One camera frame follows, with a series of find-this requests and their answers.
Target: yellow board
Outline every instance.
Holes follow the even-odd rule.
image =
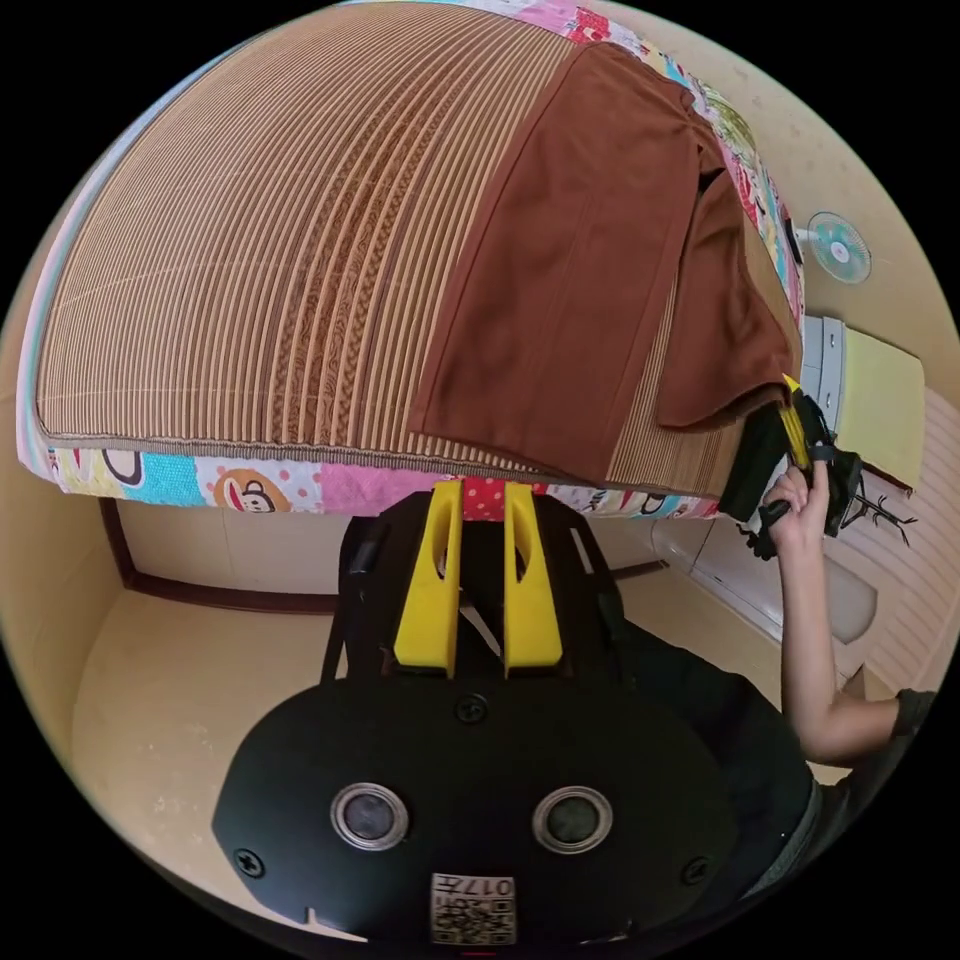
[[[915,490],[923,459],[924,415],[920,361],[847,328],[837,445]]]

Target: fabric fold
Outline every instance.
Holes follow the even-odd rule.
[[[758,290],[747,232],[690,92],[615,45],[578,48],[480,200],[410,429],[605,479],[678,270],[659,424],[708,431],[786,400],[799,333],[782,289]]]

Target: qr code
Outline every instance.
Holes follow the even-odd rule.
[[[517,940],[511,877],[435,873],[430,892],[433,942],[450,946],[507,946]]]

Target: hand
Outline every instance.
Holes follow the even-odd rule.
[[[770,527],[777,556],[790,559],[811,552],[819,555],[830,502],[826,463],[814,461],[812,488],[807,487],[806,478],[797,467],[790,467],[763,498],[767,506],[777,500],[790,504],[790,512]]]

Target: wall fan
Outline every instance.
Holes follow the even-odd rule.
[[[817,263],[841,283],[863,283],[870,276],[870,250],[856,228],[835,213],[817,213],[797,241]]]

